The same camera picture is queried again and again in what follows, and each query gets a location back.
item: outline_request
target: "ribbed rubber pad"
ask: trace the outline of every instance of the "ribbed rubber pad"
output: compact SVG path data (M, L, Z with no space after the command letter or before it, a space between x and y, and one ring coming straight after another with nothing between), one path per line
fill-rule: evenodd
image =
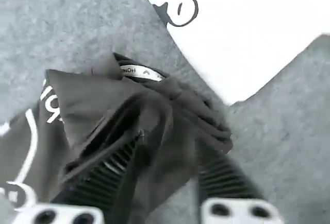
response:
M200 204L207 198L258 198L261 195L221 152L197 142Z
M106 223L126 223L145 157L139 141L126 143L93 166L87 165L65 184L52 202L93 206L102 210Z

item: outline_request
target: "white tag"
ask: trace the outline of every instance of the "white tag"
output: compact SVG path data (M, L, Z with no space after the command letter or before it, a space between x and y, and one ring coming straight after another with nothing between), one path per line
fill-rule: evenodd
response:
M131 76L143 79L149 79L153 81L162 81L164 77L158 72L140 65L123 65L120 66L124 76Z

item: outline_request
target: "gray carpet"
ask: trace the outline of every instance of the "gray carpet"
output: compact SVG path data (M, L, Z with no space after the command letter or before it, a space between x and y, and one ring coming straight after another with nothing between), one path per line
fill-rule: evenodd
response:
M287 223L329 222L329 37L318 38L255 96L225 107L147 0L0 0L0 11L0 122L36 100L46 68L80 72L116 51L213 100L234 133L230 156ZM194 186L192 180L148 223L196 223L196 209L188 204Z

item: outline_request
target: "black hoodie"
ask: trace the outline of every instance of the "black hoodie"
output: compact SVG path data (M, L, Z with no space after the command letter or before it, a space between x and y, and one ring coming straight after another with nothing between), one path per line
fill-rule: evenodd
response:
M194 141L227 153L230 131L203 96L168 74L115 54L82 74L46 71L39 101L2 126L0 193L18 210L49 201L68 163L97 137L114 143L125 130L143 130L157 147L138 181L130 223L147 215L196 172Z

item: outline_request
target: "white logo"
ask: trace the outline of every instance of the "white logo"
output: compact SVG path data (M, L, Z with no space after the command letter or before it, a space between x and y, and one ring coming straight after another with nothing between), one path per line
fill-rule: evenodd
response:
M0 194L11 202L16 211L24 211L38 202L35 191L24 183L7 182L0 186Z
M10 125L8 122L5 122L3 125L0 125L0 137L4 136L10 130Z
M52 86L47 86L45 90L41 93L40 100L43 100L51 91L53 90ZM52 102L57 102L57 107L52 106ZM47 120L47 123L51 124L55 119L57 119L60 115L60 108L58 106L57 95L53 94L48 97L45 101L45 108L48 112L52 113L51 117Z
M14 181L7 182L5 185L0 185L0 194L8 198L16 211L23 211L38 202L38 197L34 189L23 183L31 169L38 147L38 129L31 109L25 112L25 117L31 131L29 150Z

